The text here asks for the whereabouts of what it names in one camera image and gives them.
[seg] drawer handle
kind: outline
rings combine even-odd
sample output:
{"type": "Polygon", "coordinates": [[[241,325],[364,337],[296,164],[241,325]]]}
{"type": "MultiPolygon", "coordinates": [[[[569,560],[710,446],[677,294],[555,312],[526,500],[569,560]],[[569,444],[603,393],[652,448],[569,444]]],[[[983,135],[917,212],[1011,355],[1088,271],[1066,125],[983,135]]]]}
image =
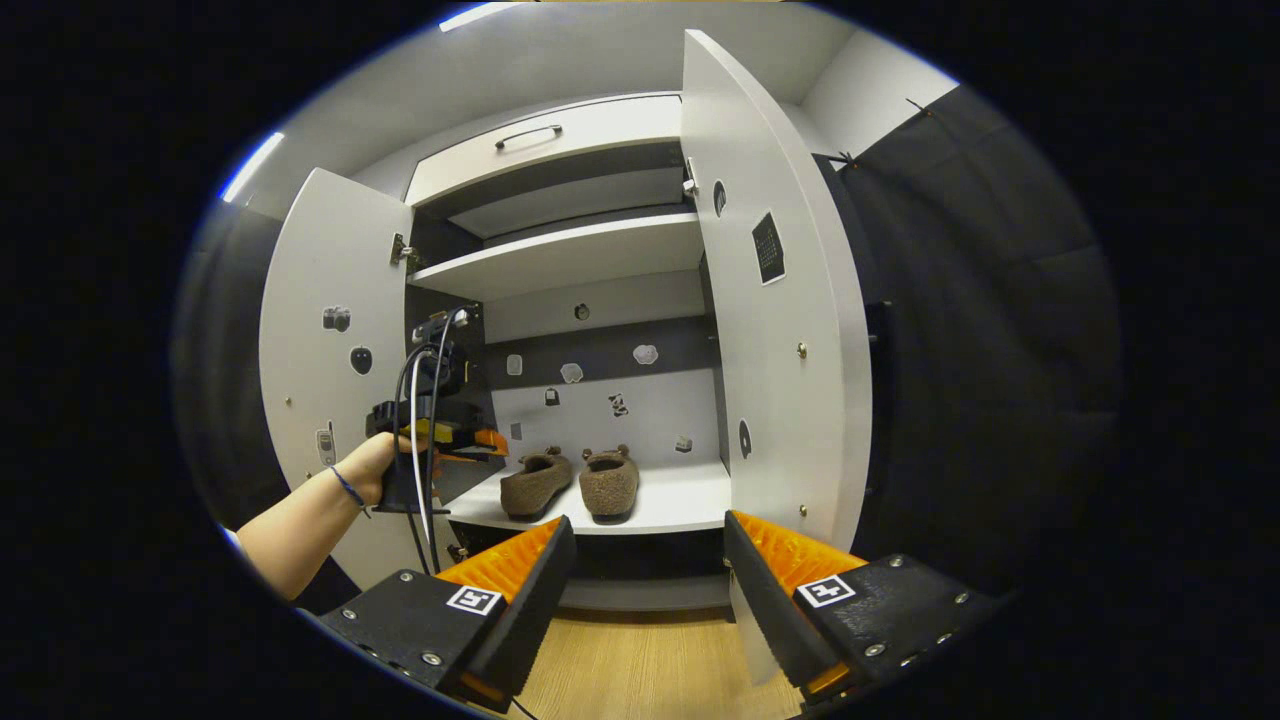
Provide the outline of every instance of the drawer handle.
{"type": "Polygon", "coordinates": [[[541,129],[556,131],[556,135],[559,135],[559,133],[564,132],[564,128],[562,128],[559,126],[547,126],[544,128],[526,129],[525,132],[517,132],[516,135],[507,136],[507,137],[499,140],[498,142],[494,142],[493,146],[497,147],[498,150],[502,150],[503,147],[507,146],[507,141],[508,140],[520,137],[522,135],[529,135],[531,132],[538,132],[538,131],[541,131],[541,129]]]}

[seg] shelf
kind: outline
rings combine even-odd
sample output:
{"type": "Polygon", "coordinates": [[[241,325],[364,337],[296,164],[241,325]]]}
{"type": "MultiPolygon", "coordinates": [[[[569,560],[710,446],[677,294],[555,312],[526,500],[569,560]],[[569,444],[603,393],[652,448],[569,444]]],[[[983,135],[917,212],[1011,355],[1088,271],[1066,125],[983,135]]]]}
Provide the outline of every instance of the shelf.
{"type": "Polygon", "coordinates": [[[480,302],[634,275],[698,269],[696,213],[632,218],[553,232],[472,252],[408,284],[480,302]]]}
{"type": "Polygon", "coordinates": [[[445,507],[449,520],[527,530],[559,515],[567,515],[573,532],[581,536],[643,536],[708,530],[724,527],[728,510],[728,473],[721,462],[687,465],[684,468],[640,469],[640,486],[631,516],[620,524],[602,525],[582,505],[582,492],[577,477],[554,500],[538,523],[516,523],[502,511],[499,480],[518,471],[507,468],[490,475],[479,486],[458,496],[445,507]]]}

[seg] ceiling light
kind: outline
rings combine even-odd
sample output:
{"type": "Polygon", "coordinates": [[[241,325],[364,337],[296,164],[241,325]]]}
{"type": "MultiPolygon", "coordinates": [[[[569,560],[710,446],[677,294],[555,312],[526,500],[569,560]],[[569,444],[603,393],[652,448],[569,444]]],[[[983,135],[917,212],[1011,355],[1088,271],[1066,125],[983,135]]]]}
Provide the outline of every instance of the ceiling light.
{"type": "Polygon", "coordinates": [[[465,24],[467,24],[470,22],[479,20],[483,17],[492,15],[492,14],[497,13],[498,10],[506,10],[508,8],[515,8],[516,5],[520,5],[520,4],[521,3],[485,3],[484,5],[480,5],[479,8],[471,8],[466,13],[460,13],[460,14],[453,15],[452,18],[444,20],[443,23],[440,23],[440,32],[449,32],[451,29],[453,29],[456,27],[462,27],[462,26],[465,26],[465,24]]]}
{"type": "Polygon", "coordinates": [[[282,140],[284,140],[284,133],[278,132],[271,137],[266,138],[266,142],[260,145],[257,150],[255,150],[253,154],[250,155],[248,160],[244,161],[244,165],[241,167],[238,173],[236,173],[236,178],[232,179],[230,184],[227,186],[227,190],[223,191],[223,200],[230,202],[232,199],[236,197],[236,193],[239,192],[242,187],[244,187],[244,183],[248,182],[248,178],[253,177],[253,173],[257,170],[257,167],[261,165],[264,160],[266,160],[266,156],[270,155],[273,150],[275,150],[275,146],[279,145],[282,140]]]}

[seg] drawer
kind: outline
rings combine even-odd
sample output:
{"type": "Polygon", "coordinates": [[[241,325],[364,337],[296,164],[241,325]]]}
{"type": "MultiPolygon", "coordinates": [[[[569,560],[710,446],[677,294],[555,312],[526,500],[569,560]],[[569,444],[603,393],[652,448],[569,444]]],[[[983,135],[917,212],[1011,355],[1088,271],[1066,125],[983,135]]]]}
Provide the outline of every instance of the drawer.
{"type": "Polygon", "coordinates": [[[420,161],[404,193],[404,202],[417,208],[475,183],[550,160],[609,149],[678,142],[680,97],[676,95],[608,100],[554,110],[489,131],[420,161]],[[561,131],[544,129],[549,126],[559,126],[561,131]],[[504,138],[511,140],[497,147],[504,138]]]}

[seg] slipper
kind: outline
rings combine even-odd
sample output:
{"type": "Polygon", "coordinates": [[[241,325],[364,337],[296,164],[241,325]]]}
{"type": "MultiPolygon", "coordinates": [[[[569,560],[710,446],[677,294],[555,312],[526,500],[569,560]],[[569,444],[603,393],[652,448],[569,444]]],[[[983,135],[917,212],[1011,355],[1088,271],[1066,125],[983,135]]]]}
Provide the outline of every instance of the slipper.
{"type": "Polygon", "coordinates": [[[520,459],[525,469],[502,478],[502,510],[512,520],[536,520],[552,497],[573,482],[573,468],[558,447],[520,459]]]}
{"type": "Polygon", "coordinates": [[[625,445],[616,451],[582,451],[586,469],[579,475],[579,486],[582,488],[582,503],[591,515],[625,515],[635,506],[640,470],[630,452],[625,445]]]}

